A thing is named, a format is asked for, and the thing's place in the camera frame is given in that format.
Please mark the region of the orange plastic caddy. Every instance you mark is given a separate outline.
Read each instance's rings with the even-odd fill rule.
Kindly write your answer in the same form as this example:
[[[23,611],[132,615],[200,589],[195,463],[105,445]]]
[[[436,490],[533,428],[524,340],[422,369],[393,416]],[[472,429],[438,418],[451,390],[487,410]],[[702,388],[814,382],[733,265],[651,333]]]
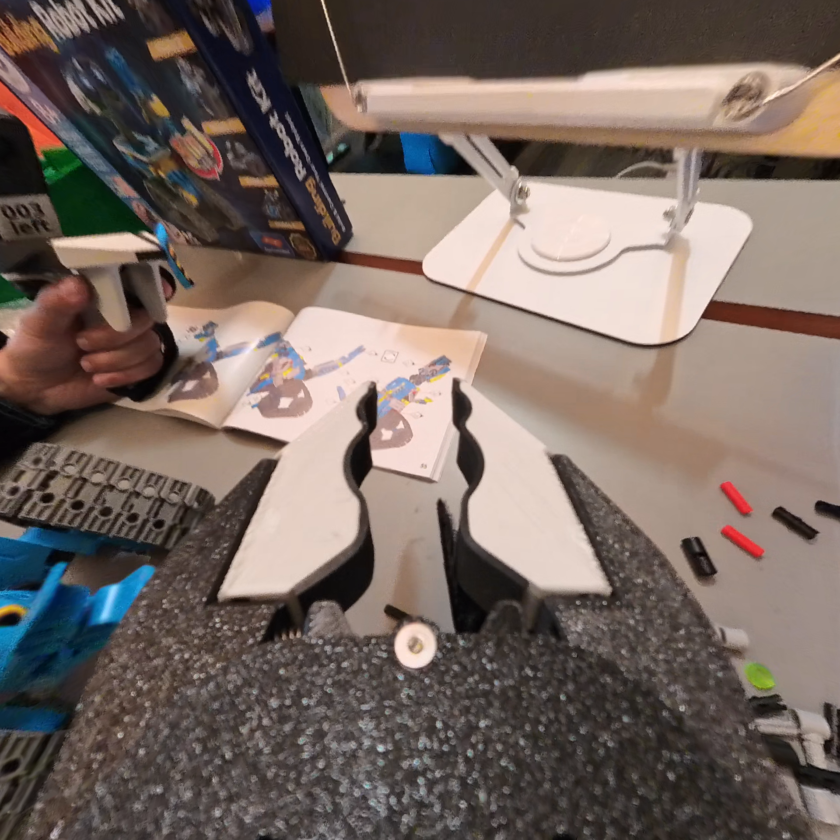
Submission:
[[[1,82],[1,110],[15,116],[25,125],[39,155],[43,156],[47,151],[65,148],[62,141],[3,82]]]

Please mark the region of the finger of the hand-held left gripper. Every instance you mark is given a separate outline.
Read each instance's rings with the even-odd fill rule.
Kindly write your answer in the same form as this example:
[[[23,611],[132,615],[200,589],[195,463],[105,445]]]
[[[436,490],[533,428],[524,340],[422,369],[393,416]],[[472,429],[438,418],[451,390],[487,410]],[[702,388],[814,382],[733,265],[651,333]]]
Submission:
[[[155,324],[168,319],[164,281],[169,267],[163,258],[153,257],[124,264],[124,293],[130,311],[144,311]]]
[[[129,331],[132,317],[124,293],[124,264],[161,258],[160,247],[129,233],[52,238],[49,244],[59,263],[87,282],[100,320],[118,332]]]

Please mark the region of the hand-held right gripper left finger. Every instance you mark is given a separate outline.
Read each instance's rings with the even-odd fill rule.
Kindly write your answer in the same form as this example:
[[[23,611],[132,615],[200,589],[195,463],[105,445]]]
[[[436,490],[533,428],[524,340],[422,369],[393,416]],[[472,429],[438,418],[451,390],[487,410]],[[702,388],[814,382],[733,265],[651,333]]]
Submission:
[[[375,565],[361,491],[373,467],[368,381],[281,451],[217,589],[218,602],[357,603]]]

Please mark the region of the green plastic bin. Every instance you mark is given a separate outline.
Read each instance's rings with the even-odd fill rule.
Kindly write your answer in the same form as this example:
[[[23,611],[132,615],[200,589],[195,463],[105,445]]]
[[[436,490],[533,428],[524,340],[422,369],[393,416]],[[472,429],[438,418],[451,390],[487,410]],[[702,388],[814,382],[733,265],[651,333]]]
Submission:
[[[36,250],[46,223],[66,237],[146,233],[146,223],[71,152],[39,155],[23,124],[2,127],[2,273]]]

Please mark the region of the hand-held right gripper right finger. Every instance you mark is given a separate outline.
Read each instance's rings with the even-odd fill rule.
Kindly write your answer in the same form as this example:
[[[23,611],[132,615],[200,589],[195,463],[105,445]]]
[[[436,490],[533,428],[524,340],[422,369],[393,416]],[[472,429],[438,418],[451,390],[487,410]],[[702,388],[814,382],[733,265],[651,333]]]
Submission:
[[[454,616],[477,627],[518,606],[532,630],[556,600],[602,599],[612,583],[569,470],[473,385],[454,380],[452,424],[465,481],[449,548]]]

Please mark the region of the grey desk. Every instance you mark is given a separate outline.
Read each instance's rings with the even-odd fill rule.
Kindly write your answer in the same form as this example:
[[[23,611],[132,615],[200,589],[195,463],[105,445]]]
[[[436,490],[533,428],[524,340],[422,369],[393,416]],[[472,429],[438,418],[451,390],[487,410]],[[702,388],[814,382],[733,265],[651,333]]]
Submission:
[[[817,838],[750,725],[746,631],[782,697],[838,702],[838,341],[703,322],[661,350],[599,339],[396,269],[184,248],[196,308],[250,299],[488,342],[476,388],[571,460],[619,594],[545,635],[452,633],[438,502],[466,483],[373,470],[375,550],[350,638],[266,639],[265,605],[207,605],[217,538],[270,444],[113,408],[58,440],[228,495],[153,578],[88,683],[27,838]],[[738,514],[730,481],[753,508]],[[764,548],[754,560],[721,536]],[[717,567],[698,579],[680,541]]]

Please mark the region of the white folding laptop stand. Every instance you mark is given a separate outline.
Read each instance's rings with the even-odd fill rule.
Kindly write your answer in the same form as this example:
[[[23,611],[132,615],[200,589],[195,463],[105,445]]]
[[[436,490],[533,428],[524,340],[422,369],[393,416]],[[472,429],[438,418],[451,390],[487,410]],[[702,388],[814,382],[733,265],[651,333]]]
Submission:
[[[490,185],[426,254],[428,279],[636,345],[685,338],[752,232],[743,211],[698,201],[705,151],[838,156],[838,56],[321,91],[357,130],[435,133]],[[530,181],[493,137],[670,148],[675,195]]]

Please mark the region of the open instruction booklet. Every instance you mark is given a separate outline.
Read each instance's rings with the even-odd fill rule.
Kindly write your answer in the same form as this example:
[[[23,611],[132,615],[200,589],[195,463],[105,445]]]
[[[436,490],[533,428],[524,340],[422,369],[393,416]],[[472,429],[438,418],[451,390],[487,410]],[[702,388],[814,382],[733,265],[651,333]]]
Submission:
[[[178,358],[146,401],[121,406],[287,444],[374,383],[373,465],[437,481],[452,441],[452,384],[473,382],[487,335],[267,301],[169,309]]]

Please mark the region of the blue grey block toy robot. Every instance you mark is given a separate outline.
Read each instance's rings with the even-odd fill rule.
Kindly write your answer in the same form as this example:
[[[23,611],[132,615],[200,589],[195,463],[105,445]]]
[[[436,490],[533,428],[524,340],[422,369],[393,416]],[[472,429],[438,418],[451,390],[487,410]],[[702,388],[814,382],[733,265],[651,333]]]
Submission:
[[[96,591],[64,581],[79,555],[168,553],[215,505],[205,488],[55,444],[33,444],[2,477],[2,838],[15,838],[66,735],[45,699],[99,655],[149,583],[142,563]]]

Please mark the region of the person's left hand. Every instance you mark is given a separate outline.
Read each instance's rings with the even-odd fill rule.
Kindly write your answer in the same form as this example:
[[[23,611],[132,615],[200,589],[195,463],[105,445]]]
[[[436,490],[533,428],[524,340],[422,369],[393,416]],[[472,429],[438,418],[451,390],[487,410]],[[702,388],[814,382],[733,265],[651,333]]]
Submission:
[[[1,352],[3,402],[42,416],[115,403],[168,366],[158,325],[135,311],[126,332],[87,325],[87,283],[67,276],[43,288]]]

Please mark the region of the pile of small block pieces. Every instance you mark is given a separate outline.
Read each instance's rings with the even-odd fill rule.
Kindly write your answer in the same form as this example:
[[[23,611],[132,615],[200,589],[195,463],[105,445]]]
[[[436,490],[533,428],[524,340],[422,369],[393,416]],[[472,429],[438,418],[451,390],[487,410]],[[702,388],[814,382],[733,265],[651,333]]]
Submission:
[[[753,514],[753,507],[730,481],[719,487],[739,515]],[[819,535],[810,523],[787,508],[774,508],[771,518],[808,542]],[[721,536],[754,560],[765,554],[763,547],[731,525],[721,528]],[[685,537],[679,545],[698,579],[711,581],[717,575],[718,569],[700,537]],[[723,625],[715,627],[718,641],[727,651],[736,655],[747,652],[749,637],[745,632]],[[776,682],[766,666],[748,662],[743,675],[749,686],[759,692],[747,700],[771,759],[791,773],[806,814],[813,821],[838,830],[838,705],[823,703],[819,713],[796,709],[774,691]]]

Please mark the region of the dark blue robot kit box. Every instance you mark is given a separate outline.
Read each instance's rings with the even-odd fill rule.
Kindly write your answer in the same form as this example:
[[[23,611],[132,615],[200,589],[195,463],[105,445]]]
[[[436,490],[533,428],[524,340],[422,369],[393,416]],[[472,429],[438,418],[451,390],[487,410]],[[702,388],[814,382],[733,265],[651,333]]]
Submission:
[[[2,82],[173,240],[332,260],[353,236],[267,2],[1,2]]]

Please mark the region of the black board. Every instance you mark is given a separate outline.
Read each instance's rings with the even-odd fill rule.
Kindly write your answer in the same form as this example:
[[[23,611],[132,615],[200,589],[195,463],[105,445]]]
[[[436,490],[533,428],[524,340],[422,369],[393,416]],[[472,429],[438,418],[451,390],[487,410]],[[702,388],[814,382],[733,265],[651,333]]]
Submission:
[[[838,53],[838,1],[277,1],[280,68],[333,85],[578,77],[776,64]]]

